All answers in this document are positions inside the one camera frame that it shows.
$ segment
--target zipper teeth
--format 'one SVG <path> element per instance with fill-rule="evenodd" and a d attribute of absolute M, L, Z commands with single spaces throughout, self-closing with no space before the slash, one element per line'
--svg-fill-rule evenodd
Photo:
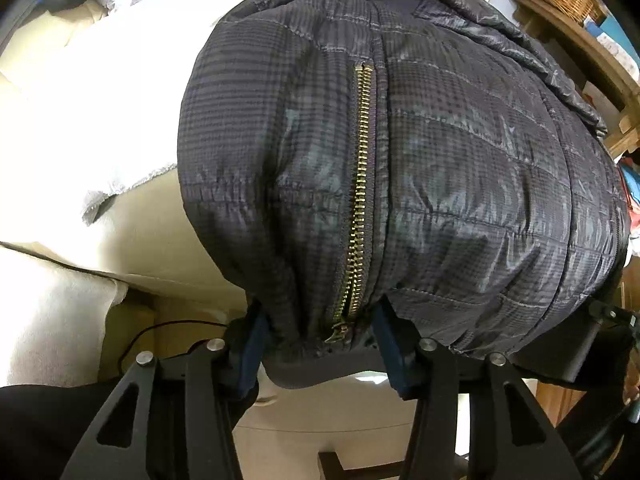
<path fill-rule="evenodd" d="M 334 334 L 327 340 L 344 337 L 347 322 L 358 313 L 364 278 L 365 204 L 367 195 L 367 163 L 369 161 L 369 113 L 373 67 L 361 64 L 355 69 L 358 83 L 358 158 L 351 212 L 351 229 L 346 272 L 340 301 L 334 310 Z"/>

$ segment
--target person's leg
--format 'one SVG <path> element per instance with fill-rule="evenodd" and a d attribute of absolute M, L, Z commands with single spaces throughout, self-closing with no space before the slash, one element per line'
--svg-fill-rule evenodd
<path fill-rule="evenodd" d="M 0 478 L 58 480 L 117 383 L 0 388 Z"/>

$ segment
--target black cable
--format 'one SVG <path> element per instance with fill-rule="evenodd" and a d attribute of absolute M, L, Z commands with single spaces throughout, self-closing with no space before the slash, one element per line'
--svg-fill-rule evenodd
<path fill-rule="evenodd" d="M 175 320 L 175 321 L 165 321 L 164 323 L 158 323 L 158 324 L 155 324 L 155 325 L 152 325 L 152 326 L 148 326 L 144 330 L 141 330 L 140 332 L 138 332 L 136 334 L 136 336 L 132 339 L 131 343 L 129 343 L 129 345 L 127 346 L 125 351 L 122 353 L 122 355 L 118 359 L 118 373 L 120 375 L 123 374 L 122 362 L 124 361 L 124 359 L 126 359 L 127 355 L 129 355 L 129 352 L 131 352 L 131 349 L 133 348 L 133 345 L 136 344 L 136 341 L 138 341 L 138 339 L 140 339 L 141 336 L 143 336 L 145 333 L 149 332 L 150 330 L 154 330 L 156 328 L 160 328 L 161 326 L 177 325 L 177 324 L 181 324 L 181 323 L 196 323 L 196 324 L 203 324 L 203 325 L 213 325 L 213 326 L 221 326 L 223 328 L 227 327 L 227 325 L 225 325 L 224 323 L 216 323 L 214 321 L 202 321 L 202 320 L 199 320 L 199 319 L 179 319 L 179 320 Z"/>

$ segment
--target black quilted jacket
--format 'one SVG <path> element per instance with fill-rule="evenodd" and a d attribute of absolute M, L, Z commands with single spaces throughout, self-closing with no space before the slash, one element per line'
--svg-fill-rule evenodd
<path fill-rule="evenodd" d="M 603 134 L 483 0 L 245 0 L 193 69 L 178 170 L 204 247 L 268 311 L 271 358 L 339 375 L 373 366 L 348 356 L 374 348 L 382 294 L 480 357 L 594 293 L 628 237 Z"/>

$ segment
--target plaid puffer jacket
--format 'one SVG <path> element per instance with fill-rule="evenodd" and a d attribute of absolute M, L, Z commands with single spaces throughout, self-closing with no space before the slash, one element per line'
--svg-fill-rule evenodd
<path fill-rule="evenodd" d="M 313 369 L 283 380 L 302 385 L 376 365 L 383 294 L 476 357 L 569 316 L 626 248 L 604 133 L 483 0 L 245 0 L 196 61 L 178 172 L 204 247 L 270 316 L 266 361 Z"/>

